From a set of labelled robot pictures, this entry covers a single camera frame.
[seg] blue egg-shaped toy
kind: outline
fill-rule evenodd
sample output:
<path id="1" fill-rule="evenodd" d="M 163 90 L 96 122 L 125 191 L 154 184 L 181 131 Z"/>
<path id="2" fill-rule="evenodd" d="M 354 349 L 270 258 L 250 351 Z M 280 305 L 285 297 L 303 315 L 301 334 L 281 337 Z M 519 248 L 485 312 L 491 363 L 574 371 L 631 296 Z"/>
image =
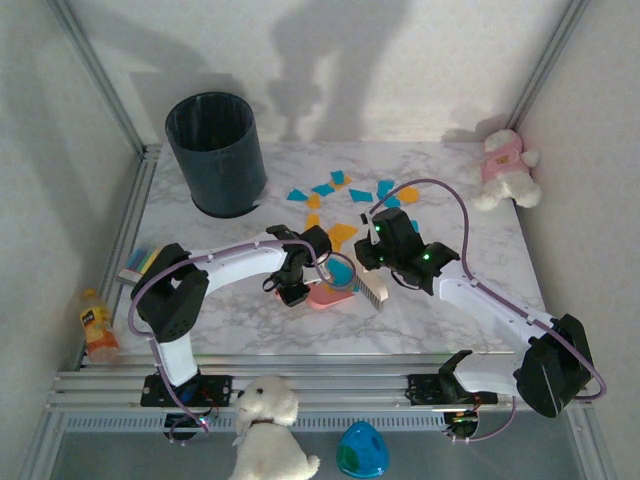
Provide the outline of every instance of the blue egg-shaped toy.
<path id="1" fill-rule="evenodd" d="M 389 468 L 382 435 L 367 422 L 356 422 L 342 437 L 337 456 L 340 471 L 354 478 L 375 478 Z"/>

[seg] black trash can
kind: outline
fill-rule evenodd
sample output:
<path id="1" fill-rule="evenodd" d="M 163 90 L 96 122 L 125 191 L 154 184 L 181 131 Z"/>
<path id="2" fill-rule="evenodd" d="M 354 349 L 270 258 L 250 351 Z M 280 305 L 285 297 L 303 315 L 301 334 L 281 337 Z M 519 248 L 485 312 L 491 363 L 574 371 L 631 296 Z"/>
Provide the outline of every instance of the black trash can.
<path id="1" fill-rule="evenodd" d="M 191 198 L 217 218 L 249 213 L 267 182 L 253 111 L 229 93 L 200 93 L 173 107 L 165 131 Z"/>

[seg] juice bottle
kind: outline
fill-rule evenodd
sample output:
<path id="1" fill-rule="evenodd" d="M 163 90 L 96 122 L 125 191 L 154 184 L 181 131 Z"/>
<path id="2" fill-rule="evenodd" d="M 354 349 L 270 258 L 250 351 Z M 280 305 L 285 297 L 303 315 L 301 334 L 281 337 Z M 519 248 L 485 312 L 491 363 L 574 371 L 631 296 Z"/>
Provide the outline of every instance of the juice bottle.
<path id="1" fill-rule="evenodd" d="M 93 288 L 82 292 L 80 321 L 87 341 L 87 355 L 94 363 L 111 363 L 118 355 L 118 341 L 111 331 L 111 312 Z"/>

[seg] white stuffed dog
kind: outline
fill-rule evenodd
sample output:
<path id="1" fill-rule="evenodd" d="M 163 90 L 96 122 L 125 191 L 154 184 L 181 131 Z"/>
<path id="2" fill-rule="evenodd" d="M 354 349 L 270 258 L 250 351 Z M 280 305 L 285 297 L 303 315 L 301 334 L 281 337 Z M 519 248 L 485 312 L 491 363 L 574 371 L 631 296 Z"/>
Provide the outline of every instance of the white stuffed dog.
<path id="1" fill-rule="evenodd" d="M 473 201 L 479 210 L 491 210 L 503 198 L 513 198 L 521 207 L 540 203 L 542 190 L 530 170 L 540 160 L 537 151 L 522 153 L 522 139 L 513 130 L 500 130 L 487 137 L 482 164 L 482 193 Z"/>
<path id="2" fill-rule="evenodd" d="M 240 437 L 230 480 L 308 480 L 320 459 L 302 451 L 287 427 L 298 417 L 298 397 L 279 377 L 260 377 L 235 402 Z"/>

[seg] toy dog ear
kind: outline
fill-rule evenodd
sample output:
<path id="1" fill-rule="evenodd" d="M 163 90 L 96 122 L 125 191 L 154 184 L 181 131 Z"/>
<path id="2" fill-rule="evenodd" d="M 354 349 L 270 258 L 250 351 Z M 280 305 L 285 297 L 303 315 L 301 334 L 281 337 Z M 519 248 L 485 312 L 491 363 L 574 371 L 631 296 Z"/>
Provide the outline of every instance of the toy dog ear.
<path id="1" fill-rule="evenodd" d="M 278 402 L 273 412 L 273 421 L 279 425 L 289 427 L 298 418 L 298 397 L 288 390 Z"/>

